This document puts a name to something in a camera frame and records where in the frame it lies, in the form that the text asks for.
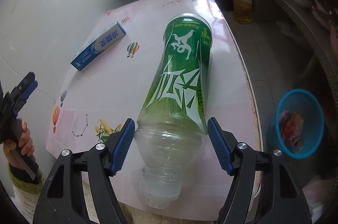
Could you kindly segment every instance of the blue gripper pad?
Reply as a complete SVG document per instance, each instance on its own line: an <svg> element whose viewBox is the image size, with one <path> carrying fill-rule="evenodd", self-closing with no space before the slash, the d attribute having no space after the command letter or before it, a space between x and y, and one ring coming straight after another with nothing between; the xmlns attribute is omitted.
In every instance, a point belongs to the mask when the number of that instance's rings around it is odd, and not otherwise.
<svg viewBox="0 0 338 224"><path fill-rule="evenodd" d="M24 93L21 96L22 100L27 100L28 97L32 94L32 92L37 88L38 86L38 82L37 81L33 81L28 88L24 91Z"/></svg>
<svg viewBox="0 0 338 224"><path fill-rule="evenodd" d="M132 139L135 134L135 122L130 120L126 125L126 128L116 144L114 151L112 152L112 164L110 170L114 175L122 169L124 160L126 159L127 152L131 145Z"/></svg>
<svg viewBox="0 0 338 224"><path fill-rule="evenodd" d="M228 175L233 175L234 167L231 163L231 152L220 132L219 125L215 123L213 118L208 120L208 134L216 152L221 168L227 172Z"/></svg>

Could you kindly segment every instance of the bottle label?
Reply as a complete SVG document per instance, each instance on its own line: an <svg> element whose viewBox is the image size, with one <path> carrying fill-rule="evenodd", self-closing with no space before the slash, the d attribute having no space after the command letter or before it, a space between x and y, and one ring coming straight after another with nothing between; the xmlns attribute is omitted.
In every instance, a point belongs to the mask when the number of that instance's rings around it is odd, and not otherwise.
<svg viewBox="0 0 338 224"><path fill-rule="evenodd" d="M162 65L150 87L143 108L163 110L193 121L206 133L202 86L206 84L212 36L201 20L182 16L169 23L164 34Z"/></svg>

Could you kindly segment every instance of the white wall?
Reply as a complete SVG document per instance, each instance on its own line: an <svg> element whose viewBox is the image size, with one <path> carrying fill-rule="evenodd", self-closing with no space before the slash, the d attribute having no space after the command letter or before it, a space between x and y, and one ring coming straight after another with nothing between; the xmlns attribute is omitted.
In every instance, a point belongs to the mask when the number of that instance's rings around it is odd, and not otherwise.
<svg viewBox="0 0 338 224"><path fill-rule="evenodd" d="M28 122L35 157L48 175L55 159L46 151L47 132L55 99L81 47L99 18L136 0L0 0L0 80L11 91L30 71L38 89L20 116ZM0 179L12 195L7 161L0 152Z"/></svg>

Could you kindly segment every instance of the human hand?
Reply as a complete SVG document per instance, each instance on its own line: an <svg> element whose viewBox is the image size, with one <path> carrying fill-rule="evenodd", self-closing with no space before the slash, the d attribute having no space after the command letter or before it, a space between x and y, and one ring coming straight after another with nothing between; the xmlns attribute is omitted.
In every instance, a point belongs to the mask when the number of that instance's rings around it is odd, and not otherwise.
<svg viewBox="0 0 338 224"><path fill-rule="evenodd" d="M33 146L33 140L30 138L30 131L27 129L27 122L22 121L21 123L22 127L22 135L19 139L19 148L22 147L21 149L21 154L27 156L30 156L34 152L34 146ZM15 168L19 168L23 170L24 168L21 166L21 164L16 160L14 157L13 153L11 153L11 150L16 148L16 144L14 141L10 139L6 139L3 142L3 152L9 162L9 164Z"/></svg>

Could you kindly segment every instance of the cooking oil bottle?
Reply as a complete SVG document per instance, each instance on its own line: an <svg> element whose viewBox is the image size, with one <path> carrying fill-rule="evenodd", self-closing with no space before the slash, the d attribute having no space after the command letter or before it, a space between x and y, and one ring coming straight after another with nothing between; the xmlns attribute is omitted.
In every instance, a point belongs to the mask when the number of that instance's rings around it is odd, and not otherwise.
<svg viewBox="0 0 338 224"><path fill-rule="evenodd" d="M249 24L252 22L252 0L233 0L234 1L234 20L239 24Z"/></svg>

